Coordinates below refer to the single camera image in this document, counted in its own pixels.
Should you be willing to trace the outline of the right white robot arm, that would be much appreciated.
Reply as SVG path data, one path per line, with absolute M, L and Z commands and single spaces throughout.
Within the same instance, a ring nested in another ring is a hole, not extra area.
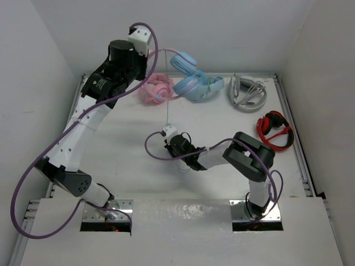
M 192 170 L 205 171 L 227 163 L 237 169 L 249 181 L 249 211 L 255 217 L 262 216 L 271 199 L 266 170 L 273 166 L 275 152 L 272 148 L 241 131 L 233 137 L 238 142 L 226 141 L 209 150 L 195 147 L 177 132 L 163 132 L 162 136 L 171 157 L 182 157 Z

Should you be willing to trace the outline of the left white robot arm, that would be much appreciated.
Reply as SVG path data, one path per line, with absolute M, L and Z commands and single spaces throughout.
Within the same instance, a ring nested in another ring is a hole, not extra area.
M 104 207 L 112 195 L 79 169 L 80 162 L 99 124 L 116 104 L 106 100 L 125 93 L 134 80 L 145 78 L 148 45 L 133 39 L 110 42 L 107 58 L 81 89 L 66 127 L 69 133 L 35 166 L 55 185 L 95 206 Z

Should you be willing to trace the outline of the blue pink cat-ear headphones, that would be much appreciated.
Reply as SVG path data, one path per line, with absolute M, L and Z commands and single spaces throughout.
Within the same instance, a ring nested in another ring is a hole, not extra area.
M 181 80 L 179 83 L 174 83 L 173 87 L 174 94 L 178 95 L 179 98 L 182 98 L 187 92 L 187 77 L 194 75 L 198 71 L 197 62 L 193 57 L 191 57 L 187 53 L 178 51 L 173 48 L 163 48 L 162 51 L 164 51 L 165 53 L 172 52 L 174 54 L 174 56 L 170 59 L 171 66 L 183 75 L 185 75 L 185 79 Z

